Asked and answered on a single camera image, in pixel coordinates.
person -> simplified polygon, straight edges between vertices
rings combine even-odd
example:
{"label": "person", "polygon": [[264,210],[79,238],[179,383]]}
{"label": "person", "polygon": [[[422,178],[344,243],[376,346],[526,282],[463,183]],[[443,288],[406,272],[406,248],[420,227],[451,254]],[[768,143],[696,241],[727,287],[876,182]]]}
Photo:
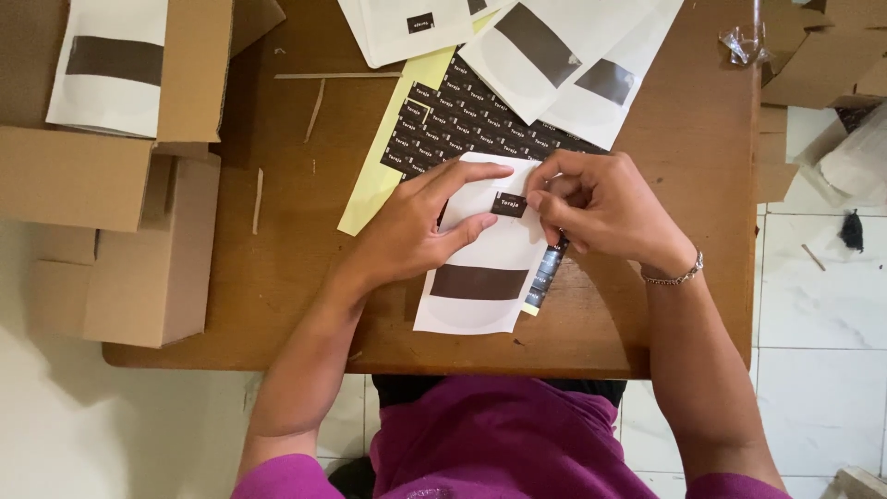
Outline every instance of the person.
{"label": "person", "polygon": [[[268,371],[233,498],[342,497],[316,461],[318,428],[339,391],[367,295],[443,265],[495,224],[495,215],[483,213],[440,233],[436,220],[467,182],[511,173],[493,163],[451,160],[395,189],[329,273]],[[749,373],[698,268],[701,254],[631,158],[558,150],[530,174],[526,197],[549,243],[563,231],[580,253],[641,263],[655,397],[678,443],[687,497],[788,497]],[[692,278],[678,279],[685,276]],[[382,407],[369,453],[373,497],[655,497],[625,465],[613,436],[625,382],[373,381]]]}

hand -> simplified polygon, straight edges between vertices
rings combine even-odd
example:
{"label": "hand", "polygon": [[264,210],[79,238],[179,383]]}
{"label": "hand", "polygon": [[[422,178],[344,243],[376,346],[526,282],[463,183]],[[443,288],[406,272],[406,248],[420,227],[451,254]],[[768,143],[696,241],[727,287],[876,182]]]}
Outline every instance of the hand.
{"label": "hand", "polygon": [[476,241],[484,229],[496,223],[496,215],[479,213],[439,233],[437,218],[441,210],[466,183],[505,178],[512,173],[510,166],[455,158],[397,186],[360,231],[346,260],[353,272],[364,273],[363,291],[435,269]]}
{"label": "hand", "polygon": [[683,275],[695,264],[695,246],[627,154],[559,149],[531,172],[527,204],[539,212],[549,244],[557,242],[563,229],[579,252],[596,250],[636,260],[669,277]]}

wooden table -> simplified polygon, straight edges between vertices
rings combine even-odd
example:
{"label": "wooden table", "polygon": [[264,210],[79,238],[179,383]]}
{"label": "wooden table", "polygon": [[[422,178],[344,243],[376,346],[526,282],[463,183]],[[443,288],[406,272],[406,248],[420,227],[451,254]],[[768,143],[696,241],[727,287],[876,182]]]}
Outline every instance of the wooden table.
{"label": "wooden table", "polygon": [[[366,68],[336,2],[282,4],[289,19],[231,64],[206,333],[161,350],[105,345],[112,365],[267,368],[349,246],[335,228],[395,82],[328,80],[303,144],[319,81],[272,77]],[[615,147],[704,251],[711,293],[747,364],[758,75],[725,63],[718,32],[750,21],[750,0],[686,0]],[[644,288],[624,261],[570,252],[539,316],[522,314],[513,335],[413,332],[422,279],[372,294],[349,372],[649,376]]]}

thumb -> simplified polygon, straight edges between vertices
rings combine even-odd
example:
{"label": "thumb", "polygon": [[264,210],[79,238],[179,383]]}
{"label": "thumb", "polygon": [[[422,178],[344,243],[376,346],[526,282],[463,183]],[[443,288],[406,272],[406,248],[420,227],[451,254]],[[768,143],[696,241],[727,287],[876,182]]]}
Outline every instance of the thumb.
{"label": "thumb", "polygon": [[440,234],[440,242],[448,255],[477,241],[481,232],[493,226],[498,220],[494,213],[478,213],[465,218],[452,229]]}
{"label": "thumb", "polygon": [[543,222],[564,231],[582,233],[585,211],[573,208],[562,198],[547,191],[533,191],[527,194],[527,204],[539,212]]}

forearm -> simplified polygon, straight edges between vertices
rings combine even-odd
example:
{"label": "forearm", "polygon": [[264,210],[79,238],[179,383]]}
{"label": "forearm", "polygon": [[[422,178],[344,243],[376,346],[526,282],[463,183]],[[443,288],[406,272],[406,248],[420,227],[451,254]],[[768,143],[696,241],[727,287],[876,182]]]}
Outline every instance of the forearm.
{"label": "forearm", "polygon": [[742,471],[781,487],[749,372],[704,276],[677,286],[647,286],[653,387],[687,479]]}
{"label": "forearm", "polygon": [[278,437],[316,430],[339,391],[366,289],[340,267],[265,375],[249,433]]}

